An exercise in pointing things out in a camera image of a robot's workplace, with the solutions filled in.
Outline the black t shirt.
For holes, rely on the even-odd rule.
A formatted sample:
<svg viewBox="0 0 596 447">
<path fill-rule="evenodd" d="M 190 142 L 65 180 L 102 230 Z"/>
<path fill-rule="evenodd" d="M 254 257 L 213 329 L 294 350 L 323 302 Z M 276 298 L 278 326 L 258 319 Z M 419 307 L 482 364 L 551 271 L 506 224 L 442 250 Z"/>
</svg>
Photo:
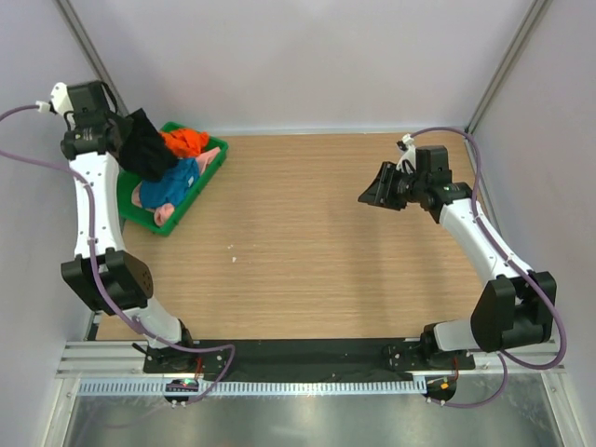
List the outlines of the black t shirt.
<svg viewBox="0 0 596 447">
<path fill-rule="evenodd" d="M 129 115 L 132 129 L 120 150 L 118 163 L 127 172 L 147 182 L 159 182 L 179 158 L 167 147 L 146 112 L 140 108 Z"/>
</svg>

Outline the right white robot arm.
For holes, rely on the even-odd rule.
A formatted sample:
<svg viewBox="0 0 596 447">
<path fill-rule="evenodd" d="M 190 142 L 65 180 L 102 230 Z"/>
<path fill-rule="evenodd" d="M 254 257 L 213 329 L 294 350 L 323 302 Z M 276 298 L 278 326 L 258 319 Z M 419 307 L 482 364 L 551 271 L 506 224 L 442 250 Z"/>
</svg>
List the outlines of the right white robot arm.
<svg viewBox="0 0 596 447">
<path fill-rule="evenodd" d="M 553 275 L 536 272 L 514 253 L 484 220 L 472 187 L 454 182 L 447 163 L 411 167 L 386 161 L 358 201 L 389 210 L 420 205 L 454 238 L 481 280 L 469 318 L 425 328 L 430 339 L 419 346 L 419 356 L 427 367 L 443 367 L 454 351 L 507 353 L 550 340 L 557 323 Z"/>
</svg>

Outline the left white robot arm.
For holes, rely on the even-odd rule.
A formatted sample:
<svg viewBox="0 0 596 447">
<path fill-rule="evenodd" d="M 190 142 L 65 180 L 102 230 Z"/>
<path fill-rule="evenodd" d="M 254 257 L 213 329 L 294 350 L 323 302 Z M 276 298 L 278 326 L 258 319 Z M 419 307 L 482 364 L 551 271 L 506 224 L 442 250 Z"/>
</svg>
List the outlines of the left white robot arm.
<svg viewBox="0 0 596 447">
<path fill-rule="evenodd" d="M 69 148 L 90 135 L 89 129 L 73 129 L 61 143 L 66 171 L 74 177 L 77 212 L 74 259 L 61 265 L 61 277 L 90 310 L 119 317 L 151 348 L 166 350 L 164 359 L 174 371 L 188 372 L 197 360 L 188 330 L 155 297 L 147 264 L 126 251 L 117 210 L 116 159 L 95 142 L 84 143 L 83 152 Z"/>
</svg>

